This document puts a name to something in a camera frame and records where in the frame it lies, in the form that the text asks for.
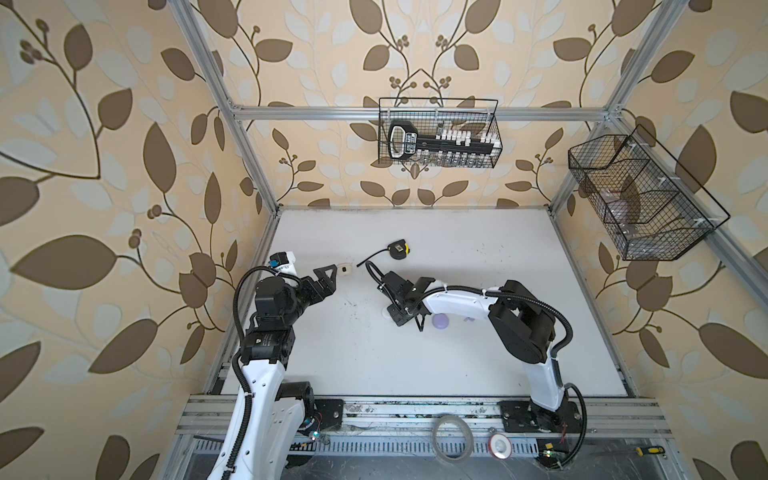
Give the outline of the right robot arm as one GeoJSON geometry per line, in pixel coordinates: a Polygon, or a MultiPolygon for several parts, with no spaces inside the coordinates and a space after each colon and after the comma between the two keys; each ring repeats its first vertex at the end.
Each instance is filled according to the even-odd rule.
{"type": "Polygon", "coordinates": [[[413,283],[390,271],[373,273],[377,289],[390,300],[387,312],[399,326],[414,320],[424,328],[427,316],[450,314],[487,320],[506,351],[523,363],[530,387],[522,427],[558,432],[574,420],[558,354],[573,340],[568,320],[516,280],[497,289],[447,285],[432,277],[413,283]]]}

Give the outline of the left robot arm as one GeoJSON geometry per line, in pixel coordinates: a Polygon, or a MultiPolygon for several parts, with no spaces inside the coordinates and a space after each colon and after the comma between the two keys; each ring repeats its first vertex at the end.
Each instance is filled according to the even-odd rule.
{"type": "Polygon", "coordinates": [[[311,384],[287,382],[285,375],[295,322],[335,293],[336,277],[335,265],[300,278],[271,261],[250,268],[238,282],[233,320],[239,347],[231,370],[239,389],[210,479],[278,479],[295,436],[319,438],[323,414],[311,384]]]}

